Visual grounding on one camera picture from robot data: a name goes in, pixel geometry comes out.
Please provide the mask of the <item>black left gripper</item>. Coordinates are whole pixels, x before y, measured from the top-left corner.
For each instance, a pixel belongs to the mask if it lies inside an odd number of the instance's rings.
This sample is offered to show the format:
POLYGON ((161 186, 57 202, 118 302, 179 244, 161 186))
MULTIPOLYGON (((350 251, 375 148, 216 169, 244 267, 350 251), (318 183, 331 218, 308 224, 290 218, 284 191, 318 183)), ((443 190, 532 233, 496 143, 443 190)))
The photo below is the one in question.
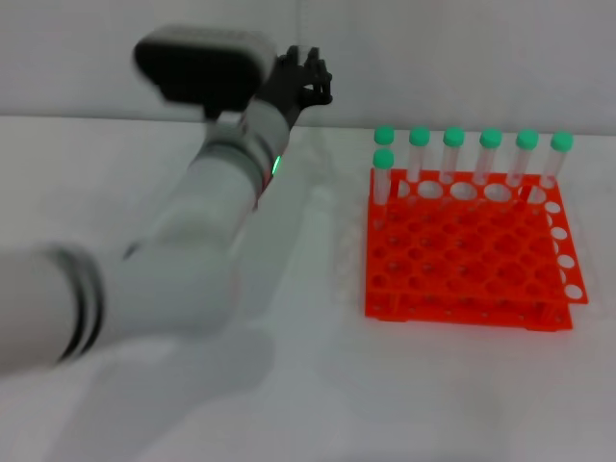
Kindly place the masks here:
POLYGON ((309 105, 328 105, 332 102, 332 74, 327 70, 320 49, 292 45, 283 63, 277 63, 268 81, 256 98, 271 104, 292 129, 301 112, 309 105))

